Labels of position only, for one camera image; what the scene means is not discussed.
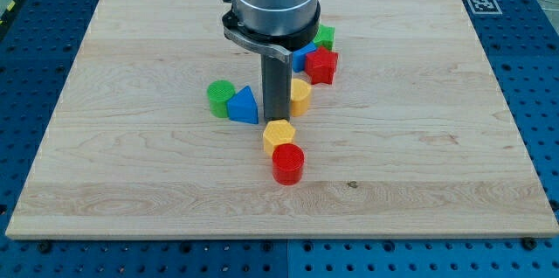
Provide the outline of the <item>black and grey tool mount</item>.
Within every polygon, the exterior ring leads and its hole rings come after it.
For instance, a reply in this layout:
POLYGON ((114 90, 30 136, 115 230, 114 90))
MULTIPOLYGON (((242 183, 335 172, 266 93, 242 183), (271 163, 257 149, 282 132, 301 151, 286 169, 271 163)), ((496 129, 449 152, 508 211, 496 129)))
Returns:
POLYGON ((222 16, 224 37, 250 52, 287 63, 291 61, 292 52, 308 45, 314 39, 319 30, 320 15, 321 6, 317 4, 314 16, 306 27, 287 35, 271 36, 241 25, 233 10, 229 10, 222 16))

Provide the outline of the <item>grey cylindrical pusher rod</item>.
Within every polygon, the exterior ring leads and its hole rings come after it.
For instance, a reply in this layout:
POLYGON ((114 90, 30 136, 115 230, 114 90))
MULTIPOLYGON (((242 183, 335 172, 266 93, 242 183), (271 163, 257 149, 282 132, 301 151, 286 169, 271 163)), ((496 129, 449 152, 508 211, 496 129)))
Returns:
POLYGON ((289 120, 292 79, 291 64, 262 55, 261 74, 265 120, 267 122, 289 120))

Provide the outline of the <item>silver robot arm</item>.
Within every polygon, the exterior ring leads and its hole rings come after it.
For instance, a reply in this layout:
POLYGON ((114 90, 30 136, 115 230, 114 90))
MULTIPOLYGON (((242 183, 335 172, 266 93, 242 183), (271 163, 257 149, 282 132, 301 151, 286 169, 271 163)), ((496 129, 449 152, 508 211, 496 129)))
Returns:
POLYGON ((261 58, 266 121, 289 120, 293 53, 314 39, 319 0, 223 0, 224 36, 261 58))

